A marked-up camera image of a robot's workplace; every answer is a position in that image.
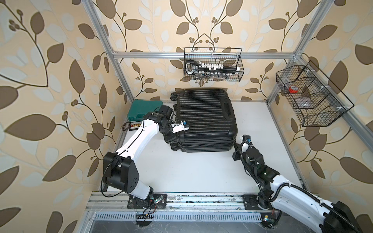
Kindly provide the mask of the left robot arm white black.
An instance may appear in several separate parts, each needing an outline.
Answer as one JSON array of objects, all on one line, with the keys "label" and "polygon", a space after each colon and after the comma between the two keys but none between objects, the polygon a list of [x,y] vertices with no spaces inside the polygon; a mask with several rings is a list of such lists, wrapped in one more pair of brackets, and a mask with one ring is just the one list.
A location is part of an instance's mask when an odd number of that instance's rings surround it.
[{"label": "left robot arm white black", "polygon": [[163,134],[166,143],[172,143],[178,132],[189,129],[186,121],[176,123],[172,115],[173,109],[166,105],[147,113],[135,134],[122,147],[106,153],[100,191],[103,191],[103,185],[107,185],[140,200],[152,199],[153,190],[140,180],[136,160],[158,133]]}]

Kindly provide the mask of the black hard-shell suitcase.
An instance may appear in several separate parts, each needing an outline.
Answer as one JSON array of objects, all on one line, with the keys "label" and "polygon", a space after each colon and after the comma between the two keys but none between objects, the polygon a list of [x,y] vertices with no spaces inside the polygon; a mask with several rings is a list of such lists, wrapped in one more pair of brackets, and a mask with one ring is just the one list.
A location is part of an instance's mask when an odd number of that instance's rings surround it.
[{"label": "black hard-shell suitcase", "polygon": [[233,148],[238,134],[234,109],[228,93],[221,88],[193,88],[173,92],[171,101],[176,122],[189,129],[177,133],[173,151],[223,152]]}]

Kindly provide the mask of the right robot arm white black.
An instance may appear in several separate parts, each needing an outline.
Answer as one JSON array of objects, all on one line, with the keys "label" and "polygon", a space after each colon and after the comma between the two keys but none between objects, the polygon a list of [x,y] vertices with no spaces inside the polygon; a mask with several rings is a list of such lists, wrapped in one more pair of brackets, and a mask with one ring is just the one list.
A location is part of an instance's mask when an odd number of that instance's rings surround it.
[{"label": "right robot arm white black", "polygon": [[264,157],[250,140],[234,145],[233,159],[257,184],[257,205],[290,215],[316,233],[361,233],[350,208],[330,202],[299,187],[264,163]]}]

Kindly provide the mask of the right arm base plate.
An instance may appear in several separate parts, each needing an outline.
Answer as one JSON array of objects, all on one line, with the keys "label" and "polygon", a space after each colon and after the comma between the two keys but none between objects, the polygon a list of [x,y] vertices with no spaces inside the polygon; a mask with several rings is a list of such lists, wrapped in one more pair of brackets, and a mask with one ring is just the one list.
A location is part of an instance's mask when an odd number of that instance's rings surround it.
[{"label": "right arm base plate", "polygon": [[277,211],[271,204],[259,195],[242,195],[244,209],[250,211]]}]

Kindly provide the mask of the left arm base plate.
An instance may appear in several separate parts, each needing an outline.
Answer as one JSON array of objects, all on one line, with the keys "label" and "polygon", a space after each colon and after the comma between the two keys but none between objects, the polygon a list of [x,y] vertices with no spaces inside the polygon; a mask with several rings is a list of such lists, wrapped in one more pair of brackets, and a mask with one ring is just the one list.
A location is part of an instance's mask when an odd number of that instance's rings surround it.
[{"label": "left arm base plate", "polygon": [[156,206],[157,209],[165,209],[167,205],[167,197],[167,194],[152,193],[147,199],[142,200],[133,195],[129,195],[127,208],[145,210],[147,207],[154,208]]}]

